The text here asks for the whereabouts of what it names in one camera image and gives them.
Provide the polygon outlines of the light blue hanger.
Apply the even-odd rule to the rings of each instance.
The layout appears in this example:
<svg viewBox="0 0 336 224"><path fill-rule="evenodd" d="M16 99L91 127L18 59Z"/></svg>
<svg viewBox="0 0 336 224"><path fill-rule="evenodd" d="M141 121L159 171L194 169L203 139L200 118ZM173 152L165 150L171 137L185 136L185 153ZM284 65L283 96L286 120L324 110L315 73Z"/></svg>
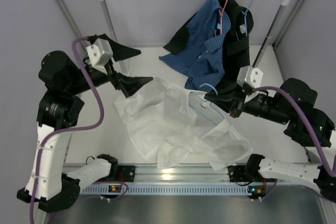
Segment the light blue hanger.
<svg viewBox="0 0 336 224"><path fill-rule="evenodd" d="M225 120L225 115L204 95L203 91L192 90L188 94L188 105L202 120L217 126Z"/></svg>

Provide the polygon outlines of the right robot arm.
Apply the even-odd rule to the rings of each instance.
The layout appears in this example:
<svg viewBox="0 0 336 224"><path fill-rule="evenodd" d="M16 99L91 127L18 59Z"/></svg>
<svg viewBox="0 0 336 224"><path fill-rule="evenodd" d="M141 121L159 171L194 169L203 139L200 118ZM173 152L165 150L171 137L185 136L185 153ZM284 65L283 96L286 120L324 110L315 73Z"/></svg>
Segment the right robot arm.
<svg viewBox="0 0 336 224"><path fill-rule="evenodd" d="M247 113L286 125L286 136L304 148L314 147L320 157L319 164L296 164L251 154L244 167L248 179L285 180L335 202L335 165L330 165L325 155L326 150L335 151L335 124L326 113L314 108L317 95L305 82L290 78L280 87L231 83L205 94L205 99L232 118Z"/></svg>

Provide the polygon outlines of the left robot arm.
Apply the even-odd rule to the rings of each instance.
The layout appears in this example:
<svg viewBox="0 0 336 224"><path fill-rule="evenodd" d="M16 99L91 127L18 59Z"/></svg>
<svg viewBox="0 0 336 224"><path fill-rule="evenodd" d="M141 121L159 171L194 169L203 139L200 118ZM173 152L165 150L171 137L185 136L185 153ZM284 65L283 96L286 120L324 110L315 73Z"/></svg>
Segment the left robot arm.
<svg viewBox="0 0 336 224"><path fill-rule="evenodd" d="M89 43L87 59L81 58L77 41L73 41L74 59L63 51L52 51L42 59L38 74L47 90L37 112L38 140L32 173L27 185L17 192L17 198L48 214L70 208L91 184L111 182L121 176L118 160L108 154L98 155L74 172L62 171L72 133L86 130L77 126L84 106L80 95L92 91L103 119L97 87L111 83L130 97L151 81L150 77L125 76L113 67L114 62L140 55L140 50L119 44L106 34L88 36L85 41Z"/></svg>

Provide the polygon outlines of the white shirt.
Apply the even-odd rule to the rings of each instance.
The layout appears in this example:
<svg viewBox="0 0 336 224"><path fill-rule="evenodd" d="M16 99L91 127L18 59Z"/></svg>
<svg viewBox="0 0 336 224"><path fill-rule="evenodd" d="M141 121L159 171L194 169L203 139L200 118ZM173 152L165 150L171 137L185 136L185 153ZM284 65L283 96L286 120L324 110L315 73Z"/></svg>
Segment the white shirt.
<svg viewBox="0 0 336 224"><path fill-rule="evenodd" d="M203 154L213 170L249 157L253 146L227 116L219 125L202 120L188 105L188 94L171 82L155 78L114 106L130 141L145 159L156 158L157 168L172 168L191 154Z"/></svg>

